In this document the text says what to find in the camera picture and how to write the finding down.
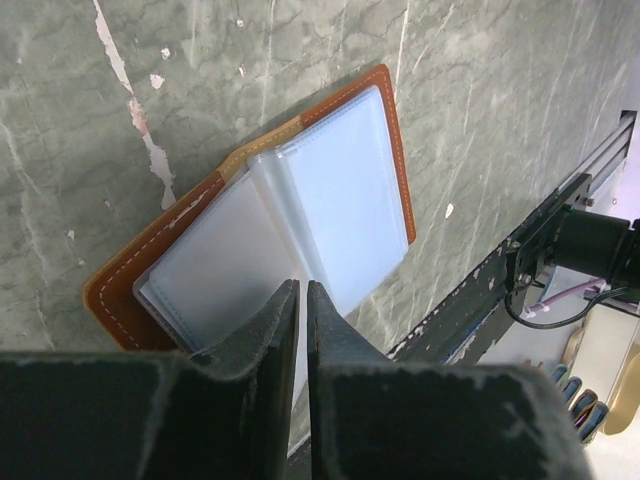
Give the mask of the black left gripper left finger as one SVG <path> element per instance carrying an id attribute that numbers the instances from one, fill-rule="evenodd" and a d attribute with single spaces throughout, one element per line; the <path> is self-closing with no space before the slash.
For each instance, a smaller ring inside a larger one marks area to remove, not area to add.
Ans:
<path id="1" fill-rule="evenodd" d="M 280 479 L 299 284 L 199 353 L 5 352 L 5 479 Z"/>

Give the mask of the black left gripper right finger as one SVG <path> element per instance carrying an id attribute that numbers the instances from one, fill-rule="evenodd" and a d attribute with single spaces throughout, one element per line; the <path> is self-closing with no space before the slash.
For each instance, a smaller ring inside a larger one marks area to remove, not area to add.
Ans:
<path id="1" fill-rule="evenodd" d="M 587 479 L 558 389 L 515 365 L 387 358 L 307 290 L 311 468 L 316 479 Z"/>

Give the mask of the brown leather card holder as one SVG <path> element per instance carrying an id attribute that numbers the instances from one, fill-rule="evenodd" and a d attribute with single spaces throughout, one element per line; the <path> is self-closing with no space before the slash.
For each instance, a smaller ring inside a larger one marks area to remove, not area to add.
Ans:
<path id="1" fill-rule="evenodd" d="M 416 238 L 391 75 L 379 64 L 233 151 L 83 289 L 126 350 L 200 351 L 286 280 L 348 315 Z"/>

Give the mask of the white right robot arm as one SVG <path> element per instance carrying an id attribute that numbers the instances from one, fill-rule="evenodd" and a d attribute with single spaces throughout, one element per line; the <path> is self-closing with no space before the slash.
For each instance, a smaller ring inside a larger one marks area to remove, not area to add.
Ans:
<path id="1" fill-rule="evenodd" d="M 566 209 L 554 231 L 549 262 L 615 288 L 638 288 L 639 220 Z"/>

